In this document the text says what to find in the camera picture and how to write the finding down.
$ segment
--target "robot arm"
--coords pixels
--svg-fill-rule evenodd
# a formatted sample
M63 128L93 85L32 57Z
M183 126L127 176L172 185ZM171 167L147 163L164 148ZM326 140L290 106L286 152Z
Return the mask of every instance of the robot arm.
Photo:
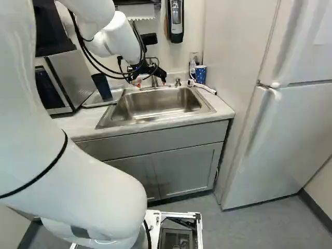
M115 11L111 0L59 0L76 15L80 35L89 51L99 57L120 54L133 68L131 79L139 74L153 74L166 81L166 72L141 62L141 47L126 16Z
M87 38L113 15L112 1L62 2L82 15ZM80 150L43 108L34 75L36 30L30 0L2 1L0 32L0 203L54 220L53 227L67 224L72 231L102 236L109 240L103 248L130 248L145 217L145 190L130 175ZM101 248L95 240L80 242Z

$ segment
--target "white refrigerator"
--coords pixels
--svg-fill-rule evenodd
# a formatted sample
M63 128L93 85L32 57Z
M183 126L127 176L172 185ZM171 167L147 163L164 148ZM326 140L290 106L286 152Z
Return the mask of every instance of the white refrigerator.
M206 84L236 112L224 210L297 193L332 155L332 0L206 0Z

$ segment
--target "microwave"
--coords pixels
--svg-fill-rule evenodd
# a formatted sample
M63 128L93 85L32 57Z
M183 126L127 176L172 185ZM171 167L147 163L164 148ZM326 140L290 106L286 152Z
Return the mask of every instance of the microwave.
M40 100L50 115L75 112L96 91L79 50L36 58L35 78Z

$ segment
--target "countertop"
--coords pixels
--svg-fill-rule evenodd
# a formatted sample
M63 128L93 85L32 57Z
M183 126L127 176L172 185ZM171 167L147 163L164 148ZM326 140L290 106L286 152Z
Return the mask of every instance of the countertop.
M72 116L54 118L54 120L59 128L63 129L74 142L80 142L170 127L231 119L235 116L235 112L218 96L215 96L203 89L196 89L210 103L210 105L212 105L216 111L215 113L198 114L191 117L110 127L105 129L95 129L102 115L108 108L108 106L103 106L91 109L82 108Z

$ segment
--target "floor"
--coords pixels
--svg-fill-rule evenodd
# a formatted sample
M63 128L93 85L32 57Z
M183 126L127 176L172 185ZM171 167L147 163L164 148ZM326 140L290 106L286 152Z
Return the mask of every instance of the floor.
M297 197L221 212L213 195L152 209L168 212L201 212L205 249L330 249L332 234ZM30 249L69 249L43 227Z

